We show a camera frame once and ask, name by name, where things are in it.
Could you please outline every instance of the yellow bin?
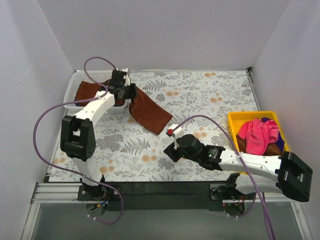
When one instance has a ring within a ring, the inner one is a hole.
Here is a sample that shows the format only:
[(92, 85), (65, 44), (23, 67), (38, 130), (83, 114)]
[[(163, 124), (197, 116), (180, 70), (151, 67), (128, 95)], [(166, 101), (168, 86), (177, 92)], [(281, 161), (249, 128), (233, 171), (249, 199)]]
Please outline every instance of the yellow bin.
[(236, 148), (239, 151), (239, 146), (237, 143), (236, 135), (238, 134), (242, 125), (248, 121), (253, 119), (262, 119), (263, 117), (267, 117), (268, 119), (274, 120), (279, 127), (279, 132), (281, 134), (282, 139), (284, 140), (284, 151), (290, 152), (288, 147), (284, 132), (281, 129), (279, 120), (277, 115), (273, 111), (232, 111), (228, 114), (228, 125), (231, 137), (234, 141)]

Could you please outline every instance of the white basket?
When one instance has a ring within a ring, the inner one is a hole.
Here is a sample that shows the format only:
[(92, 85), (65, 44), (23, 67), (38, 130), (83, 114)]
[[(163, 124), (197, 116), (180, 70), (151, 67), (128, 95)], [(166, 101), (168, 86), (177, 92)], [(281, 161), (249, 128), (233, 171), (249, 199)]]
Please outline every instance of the white basket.
[[(109, 79), (111, 79), (112, 70), (108, 71), (88, 71), (88, 74), (97, 82), (103, 83)], [(68, 87), (66, 88), (65, 95), (63, 102), (73, 102), (76, 98), (76, 94), (78, 91), (78, 88), (81, 84), (81, 82), (88, 82), (92, 83), (92, 81), (87, 77), (84, 71), (77, 71), (75, 72), (68, 84)], [(108, 112), (109, 113), (123, 113), (125, 111), (125, 107), (127, 104), (130, 103), (130, 100), (125, 100), (124, 104), (122, 106), (113, 106), (111, 107)], [(84, 107), (83, 106), (76, 106), (75, 104), (68, 104), (64, 105), (66, 109), (78, 109), (81, 110)]]

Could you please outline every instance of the floral tablecloth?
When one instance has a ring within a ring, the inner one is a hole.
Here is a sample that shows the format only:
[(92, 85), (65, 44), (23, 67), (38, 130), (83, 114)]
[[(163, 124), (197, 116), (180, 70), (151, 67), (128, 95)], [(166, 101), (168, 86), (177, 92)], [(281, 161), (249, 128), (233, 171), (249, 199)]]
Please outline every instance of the floral tablecloth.
[[(132, 72), (131, 80), (159, 106), (173, 115), (168, 123), (178, 124), (193, 115), (206, 115), (228, 130), (228, 113), (257, 111), (245, 71)], [(93, 155), (106, 181), (214, 181), (226, 180), (229, 172), (209, 171), (197, 163), (180, 159), (174, 163), (163, 150), (173, 139), (155, 135), (130, 115), (106, 113), (94, 128), (96, 150)], [(68, 115), (76, 113), (68, 110)], [(194, 118), (183, 127), (204, 144), (231, 148), (224, 134), (205, 118)], [(78, 170), (58, 147), (53, 163)], [(53, 168), (49, 182), (79, 182), (79, 176)]]

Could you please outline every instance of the dark blue cloth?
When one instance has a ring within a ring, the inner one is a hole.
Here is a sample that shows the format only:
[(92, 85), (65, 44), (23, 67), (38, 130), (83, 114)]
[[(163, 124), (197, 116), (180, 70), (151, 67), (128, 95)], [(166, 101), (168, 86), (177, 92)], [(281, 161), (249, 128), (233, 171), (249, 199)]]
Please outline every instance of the dark blue cloth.
[[(261, 121), (262, 121), (263, 123), (265, 123), (265, 122), (267, 122), (267, 121), (269, 121), (269, 120), (272, 120), (272, 119), (267, 118), (267, 117), (261, 118)], [(278, 141), (275, 142), (275, 145), (276, 145), (276, 146), (280, 149), (280, 151), (283, 153), (284, 147), (285, 147), (285, 141), (282, 139), (280, 132), (279, 132), (279, 134), (278, 134)]]

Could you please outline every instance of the pink cloth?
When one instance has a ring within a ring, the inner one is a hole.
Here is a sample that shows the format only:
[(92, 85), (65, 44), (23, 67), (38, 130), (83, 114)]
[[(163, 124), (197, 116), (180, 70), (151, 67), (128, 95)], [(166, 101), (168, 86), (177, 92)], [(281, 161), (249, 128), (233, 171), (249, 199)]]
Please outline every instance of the pink cloth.
[(248, 154), (263, 155), (268, 144), (278, 140), (279, 127), (273, 120), (262, 122), (260, 119), (247, 121), (238, 133), (238, 137), (245, 139)]

